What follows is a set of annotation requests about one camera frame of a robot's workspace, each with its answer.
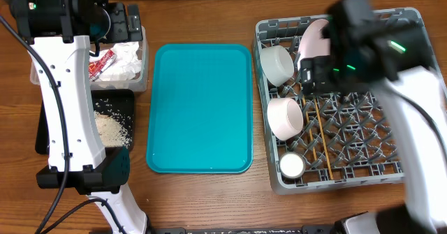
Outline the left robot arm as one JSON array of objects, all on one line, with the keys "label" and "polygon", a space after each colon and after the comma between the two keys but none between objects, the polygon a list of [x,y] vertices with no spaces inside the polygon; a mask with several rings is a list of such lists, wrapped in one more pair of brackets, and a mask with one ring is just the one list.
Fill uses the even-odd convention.
[{"label": "left robot arm", "polygon": [[105,147],[94,117],[89,59],[100,44],[141,41],[136,5],[109,0],[10,0],[10,33],[27,49],[41,86],[48,129],[42,189],[74,188],[98,206],[113,233],[151,233],[128,185],[125,147]]}]

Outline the red snack wrapper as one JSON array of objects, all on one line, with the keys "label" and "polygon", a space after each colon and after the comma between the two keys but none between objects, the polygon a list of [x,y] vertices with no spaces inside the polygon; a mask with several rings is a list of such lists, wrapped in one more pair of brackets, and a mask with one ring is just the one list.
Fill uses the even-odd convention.
[{"label": "red snack wrapper", "polygon": [[108,69],[116,60],[117,55],[108,50],[99,60],[89,63],[89,79],[95,81],[106,69]]}]

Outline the grey bowl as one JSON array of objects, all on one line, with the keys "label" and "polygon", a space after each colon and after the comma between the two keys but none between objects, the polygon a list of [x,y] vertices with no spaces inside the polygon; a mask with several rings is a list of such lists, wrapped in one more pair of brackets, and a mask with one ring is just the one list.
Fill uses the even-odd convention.
[{"label": "grey bowl", "polygon": [[261,68],[272,85],[278,87],[293,77],[293,60],[283,46],[275,45],[262,49],[260,60]]}]

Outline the wooden chopstick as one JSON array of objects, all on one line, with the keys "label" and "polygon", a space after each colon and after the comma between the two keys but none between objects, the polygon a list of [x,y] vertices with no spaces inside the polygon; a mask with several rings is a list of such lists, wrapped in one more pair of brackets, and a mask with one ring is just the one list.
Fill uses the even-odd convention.
[{"label": "wooden chopstick", "polygon": [[[303,102],[303,105],[306,105],[306,100],[305,100],[304,96],[302,97],[302,102]],[[305,116],[306,116],[307,122],[310,123],[310,118],[309,118],[307,110],[305,111]],[[312,143],[313,140],[314,140],[313,133],[312,133],[312,126],[309,128],[308,132],[309,132],[308,133],[309,134],[309,141],[310,141],[310,143]],[[316,155],[315,147],[312,147],[312,154],[314,156],[314,160],[316,161],[317,160],[317,155]]]},{"label": "wooden chopstick", "polygon": [[325,135],[324,135],[324,130],[323,130],[323,125],[322,125],[322,121],[321,121],[320,110],[319,110],[317,98],[314,98],[314,105],[315,105],[315,111],[316,111],[316,116],[317,116],[317,120],[318,120],[319,131],[320,131],[321,139],[322,139],[322,143],[323,143],[323,150],[324,150],[324,154],[325,154],[329,177],[331,180],[334,180],[333,174],[332,174],[332,168],[330,165],[330,159],[329,159],[329,155],[328,155],[328,149],[327,149],[327,145],[325,142]]}]

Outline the white tissue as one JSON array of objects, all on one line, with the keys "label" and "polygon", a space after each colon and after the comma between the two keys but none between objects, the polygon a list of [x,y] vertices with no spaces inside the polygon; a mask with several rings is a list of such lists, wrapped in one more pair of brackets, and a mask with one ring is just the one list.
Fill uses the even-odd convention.
[{"label": "white tissue", "polygon": [[138,53],[142,52],[139,42],[116,43],[106,50],[101,50],[97,57],[91,56],[89,63],[99,60],[108,50],[112,50],[117,58],[95,81],[132,80],[141,72],[142,60]]}]

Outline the large white plate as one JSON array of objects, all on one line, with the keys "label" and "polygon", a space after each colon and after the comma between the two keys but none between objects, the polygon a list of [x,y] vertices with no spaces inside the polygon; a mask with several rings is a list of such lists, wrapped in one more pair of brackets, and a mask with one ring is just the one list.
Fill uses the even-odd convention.
[{"label": "large white plate", "polygon": [[330,54],[330,39],[322,36],[322,30],[327,24],[329,24],[329,21],[325,19],[315,20],[303,33],[298,47],[298,69],[301,68],[300,62],[303,59],[328,56]]}]

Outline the white paper cup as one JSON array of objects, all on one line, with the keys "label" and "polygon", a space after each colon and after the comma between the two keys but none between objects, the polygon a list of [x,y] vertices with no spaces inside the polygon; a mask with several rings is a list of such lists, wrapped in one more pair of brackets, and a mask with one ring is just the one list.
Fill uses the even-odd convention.
[{"label": "white paper cup", "polygon": [[305,172],[305,161],[295,152],[285,153],[279,160],[280,173],[288,179],[297,179]]}]

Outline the pink bowl with rice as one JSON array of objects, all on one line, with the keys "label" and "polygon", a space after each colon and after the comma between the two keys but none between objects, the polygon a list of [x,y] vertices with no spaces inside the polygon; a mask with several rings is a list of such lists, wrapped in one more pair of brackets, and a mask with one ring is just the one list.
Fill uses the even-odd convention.
[{"label": "pink bowl with rice", "polygon": [[280,140],[288,140],[303,130],[304,117],[292,98],[273,98],[267,108],[268,124]]}]

